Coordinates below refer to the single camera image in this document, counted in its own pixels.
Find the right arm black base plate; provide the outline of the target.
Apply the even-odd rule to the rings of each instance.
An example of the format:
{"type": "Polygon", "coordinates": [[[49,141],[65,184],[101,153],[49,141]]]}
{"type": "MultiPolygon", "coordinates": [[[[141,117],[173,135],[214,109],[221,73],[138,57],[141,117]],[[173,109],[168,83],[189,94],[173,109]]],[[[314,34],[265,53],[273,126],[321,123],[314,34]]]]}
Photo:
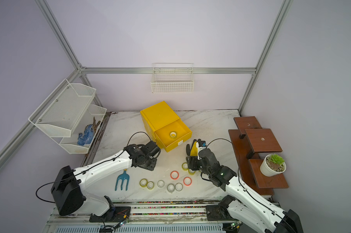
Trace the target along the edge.
{"type": "Polygon", "coordinates": [[[225,207],[219,205],[207,205],[206,214],[208,221],[233,221],[235,220],[225,207]]]}

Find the yellow plastic drawer cabinet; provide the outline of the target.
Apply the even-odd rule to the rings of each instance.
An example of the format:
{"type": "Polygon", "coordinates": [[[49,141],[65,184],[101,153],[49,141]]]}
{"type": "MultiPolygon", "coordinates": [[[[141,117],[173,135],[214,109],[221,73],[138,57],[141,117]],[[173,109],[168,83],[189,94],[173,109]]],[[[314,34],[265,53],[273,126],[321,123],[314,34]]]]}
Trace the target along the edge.
{"type": "Polygon", "coordinates": [[[169,152],[167,146],[161,142],[158,136],[155,136],[155,132],[179,120],[180,117],[170,108],[170,106],[165,101],[141,110],[140,114],[145,130],[150,136],[150,139],[156,142],[160,148],[165,149],[167,152],[169,152]]]}

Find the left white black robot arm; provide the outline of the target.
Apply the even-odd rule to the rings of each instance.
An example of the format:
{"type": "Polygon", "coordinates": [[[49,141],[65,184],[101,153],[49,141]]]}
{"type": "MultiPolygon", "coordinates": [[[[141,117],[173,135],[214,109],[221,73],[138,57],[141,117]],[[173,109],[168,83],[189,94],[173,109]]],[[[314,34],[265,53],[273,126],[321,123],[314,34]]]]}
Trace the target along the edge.
{"type": "Polygon", "coordinates": [[[81,211],[103,216],[113,208],[108,196],[97,196],[87,192],[94,183],[116,172],[140,167],[153,171],[161,149],[154,141],[147,144],[130,144],[118,153],[85,167],[71,169],[63,167],[53,186],[51,194],[60,216],[81,211]]]}

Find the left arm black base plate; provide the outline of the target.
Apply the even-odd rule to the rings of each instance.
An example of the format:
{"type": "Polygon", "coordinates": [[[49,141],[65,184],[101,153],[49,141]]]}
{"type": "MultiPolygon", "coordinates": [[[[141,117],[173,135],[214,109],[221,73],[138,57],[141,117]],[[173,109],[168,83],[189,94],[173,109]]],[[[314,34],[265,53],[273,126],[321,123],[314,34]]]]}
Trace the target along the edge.
{"type": "Polygon", "coordinates": [[[123,222],[126,218],[129,218],[130,212],[131,212],[130,206],[116,206],[109,209],[102,216],[96,216],[94,214],[91,214],[89,222],[119,223],[119,222],[123,222]]]}

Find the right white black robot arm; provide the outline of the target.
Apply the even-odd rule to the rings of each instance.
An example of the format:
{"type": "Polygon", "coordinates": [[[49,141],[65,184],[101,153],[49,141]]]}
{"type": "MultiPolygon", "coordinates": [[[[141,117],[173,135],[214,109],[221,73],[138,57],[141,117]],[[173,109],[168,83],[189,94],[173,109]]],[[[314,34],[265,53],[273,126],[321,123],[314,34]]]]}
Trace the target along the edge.
{"type": "Polygon", "coordinates": [[[202,149],[198,156],[192,156],[190,146],[186,147],[188,168],[199,170],[209,181],[227,194],[220,202],[228,214],[258,233],[302,233],[299,215],[293,210],[285,211],[270,203],[246,184],[239,175],[227,166],[220,165],[214,153],[202,149]]]}

